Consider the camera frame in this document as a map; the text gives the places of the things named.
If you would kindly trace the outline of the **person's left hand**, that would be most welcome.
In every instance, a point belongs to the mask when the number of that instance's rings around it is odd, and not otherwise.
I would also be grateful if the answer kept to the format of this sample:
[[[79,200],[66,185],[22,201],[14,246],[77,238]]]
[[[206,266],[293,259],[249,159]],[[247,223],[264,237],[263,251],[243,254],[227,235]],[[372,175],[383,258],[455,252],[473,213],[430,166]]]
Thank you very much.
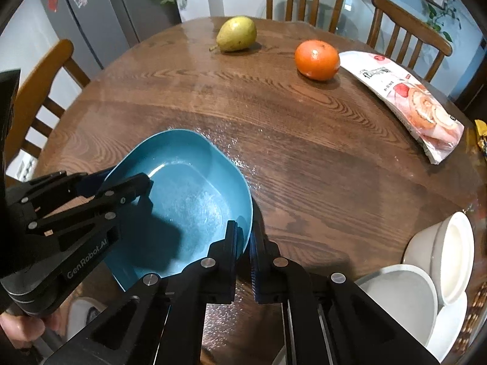
[[[30,347],[31,343],[40,338],[47,328],[59,330],[61,321],[60,311],[55,311],[44,318],[1,313],[1,327],[15,349]]]

